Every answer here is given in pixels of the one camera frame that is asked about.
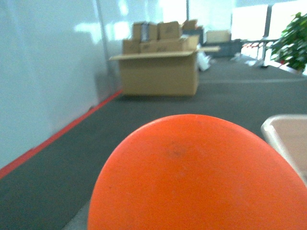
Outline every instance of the gray carpet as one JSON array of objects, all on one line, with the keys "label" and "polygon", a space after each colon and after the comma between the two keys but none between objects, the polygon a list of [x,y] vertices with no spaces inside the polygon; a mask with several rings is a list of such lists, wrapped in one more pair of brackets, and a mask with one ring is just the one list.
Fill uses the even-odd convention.
[{"label": "gray carpet", "polygon": [[[307,114],[306,105],[306,79],[274,67],[252,69],[223,60],[201,74],[193,97],[121,95],[0,180],[0,229],[68,227],[90,199],[113,149],[150,121],[176,114],[212,115],[262,137],[260,126],[269,116]],[[86,216],[81,219],[84,224]]]},{"label": "gray carpet", "polygon": [[239,61],[230,61],[230,58],[214,59],[216,63],[200,74],[200,80],[227,81],[260,81],[260,80],[291,80],[301,79],[302,76],[289,74],[288,72],[268,66],[267,68],[250,67],[246,61],[254,60],[251,57],[242,56]]}]

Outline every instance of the white plastic bag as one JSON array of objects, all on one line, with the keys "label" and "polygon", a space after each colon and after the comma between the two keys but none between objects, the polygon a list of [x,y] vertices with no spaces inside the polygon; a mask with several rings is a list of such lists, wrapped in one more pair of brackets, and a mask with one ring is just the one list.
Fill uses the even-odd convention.
[{"label": "white plastic bag", "polygon": [[210,67],[209,61],[210,61],[210,57],[206,56],[204,52],[197,53],[197,66],[201,71],[205,71]]}]

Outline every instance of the stacked boxes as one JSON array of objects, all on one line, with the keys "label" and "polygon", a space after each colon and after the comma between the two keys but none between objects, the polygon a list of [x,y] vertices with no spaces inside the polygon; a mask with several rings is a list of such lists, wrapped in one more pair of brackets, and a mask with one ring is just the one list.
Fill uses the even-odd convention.
[{"label": "stacked boxes", "polygon": [[182,24],[182,29],[183,30],[196,30],[197,29],[197,19],[193,19],[193,20],[186,20],[183,24]]},{"label": "stacked boxes", "polygon": [[133,39],[123,41],[123,54],[194,51],[198,36],[182,37],[178,22],[134,23]]}]

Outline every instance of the open cardboard box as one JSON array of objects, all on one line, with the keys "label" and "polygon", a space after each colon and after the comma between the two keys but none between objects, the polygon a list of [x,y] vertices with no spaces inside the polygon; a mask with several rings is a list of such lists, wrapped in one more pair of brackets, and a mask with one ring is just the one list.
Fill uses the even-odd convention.
[{"label": "open cardboard box", "polygon": [[307,115],[276,115],[261,126],[265,140],[307,185]]},{"label": "open cardboard box", "polygon": [[219,47],[196,49],[188,44],[188,51],[155,52],[118,55],[124,95],[192,96],[199,84],[197,52],[219,51]]}]

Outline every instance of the box flap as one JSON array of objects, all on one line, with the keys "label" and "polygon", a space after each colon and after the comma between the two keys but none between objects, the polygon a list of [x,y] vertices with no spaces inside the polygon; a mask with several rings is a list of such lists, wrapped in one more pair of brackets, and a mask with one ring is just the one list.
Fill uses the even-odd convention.
[{"label": "box flap", "polygon": [[171,58],[171,57],[187,57],[193,54],[194,51],[177,51],[177,52],[157,52],[157,53],[143,53],[143,54],[126,54],[117,55],[111,57],[110,61],[115,60],[128,60],[128,59],[139,59],[139,58]]}]

